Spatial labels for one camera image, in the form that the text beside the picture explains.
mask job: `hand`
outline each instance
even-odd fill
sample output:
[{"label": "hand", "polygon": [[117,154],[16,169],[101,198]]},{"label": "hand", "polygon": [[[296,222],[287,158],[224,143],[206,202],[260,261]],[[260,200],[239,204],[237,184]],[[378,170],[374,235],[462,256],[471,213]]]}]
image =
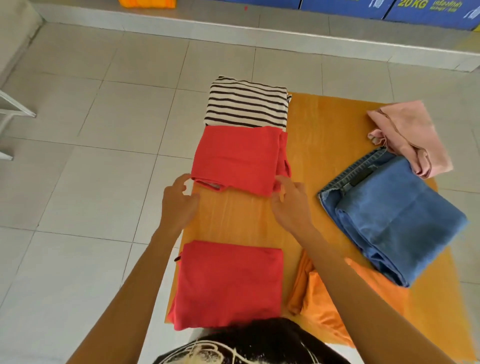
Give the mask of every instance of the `hand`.
[{"label": "hand", "polygon": [[313,227],[305,185],[290,178],[276,176],[285,188],[283,201],[278,192],[272,194],[272,211],[277,222],[290,234],[298,236]]},{"label": "hand", "polygon": [[166,187],[163,191],[162,219],[159,229],[164,232],[180,235],[198,210],[200,196],[183,194],[187,189],[184,183],[189,178],[190,174],[183,174],[175,180],[173,185]]}]

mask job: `forearm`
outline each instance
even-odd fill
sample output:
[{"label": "forearm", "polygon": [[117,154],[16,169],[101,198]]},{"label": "forearm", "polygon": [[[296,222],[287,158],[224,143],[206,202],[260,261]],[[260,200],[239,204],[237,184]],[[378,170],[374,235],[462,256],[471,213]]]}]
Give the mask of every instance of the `forearm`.
[{"label": "forearm", "polygon": [[366,364],[452,364],[355,273],[315,229],[296,236],[325,284]]},{"label": "forearm", "polygon": [[67,364],[137,363],[179,234],[157,229],[131,274]]}]

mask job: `folded red shirt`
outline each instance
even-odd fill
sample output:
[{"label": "folded red shirt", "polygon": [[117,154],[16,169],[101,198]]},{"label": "folded red shirt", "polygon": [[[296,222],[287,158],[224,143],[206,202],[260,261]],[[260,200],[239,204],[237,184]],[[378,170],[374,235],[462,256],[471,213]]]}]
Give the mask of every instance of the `folded red shirt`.
[{"label": "folded red shirt", "polygon": [[175,330],[218,328],[281,315],[281,249],[193,241],[180,254]]},{"label": "folded red shirt", "polygon": [[286,148],[287,133],[272,126],[206,126],[192,179],[215,191],[234,187],[269,197],[280,190],[275,175],[291,176]]}]

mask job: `wooden board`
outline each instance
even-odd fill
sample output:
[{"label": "wooden board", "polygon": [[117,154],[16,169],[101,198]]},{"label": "wooden board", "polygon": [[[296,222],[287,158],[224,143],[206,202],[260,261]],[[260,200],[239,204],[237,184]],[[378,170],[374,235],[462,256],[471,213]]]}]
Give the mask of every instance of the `wooden board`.
[{"label": "wooden board", "polygon": [[[366,101],[293,94],[288,111],[287,155],[292,178],[306,185],[314,224],[344,256],[364,265],[367,261],[329,218],[316,193],[355,160],[374,149],[367,138],[374,123],[366,111],[380,106],[382,104]],[[436,189],[433,179],[428,184]],[[302,248],[277,224],[269,199],[234,189],[217,193],[197,184],[193,191],[201,195],[200,208],[183,232],[180,250],[192,240],[281,248],[285,261],[285,303],[297,274]],[[168,310],[177,289],[177,274],[178,269]],[[300,316],[293,317],[285,307],[283,311],[285,317],[320,340],[338,343]],[[412,286],[407,318],[452,358],[475,359],[450,249],[446,249]]]}]

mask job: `folded striped shirt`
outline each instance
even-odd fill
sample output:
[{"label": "folded striped shirt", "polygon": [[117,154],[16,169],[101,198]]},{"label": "folded striped shirt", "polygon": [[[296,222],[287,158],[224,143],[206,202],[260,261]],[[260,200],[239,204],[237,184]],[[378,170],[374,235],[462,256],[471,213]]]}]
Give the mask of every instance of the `folded striped shirt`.
[{"label": "folded striped shirt", "polygon": [[291,98],[284,87],[219,76],[210,86],[205,124],[274,126],[285,131]]}]

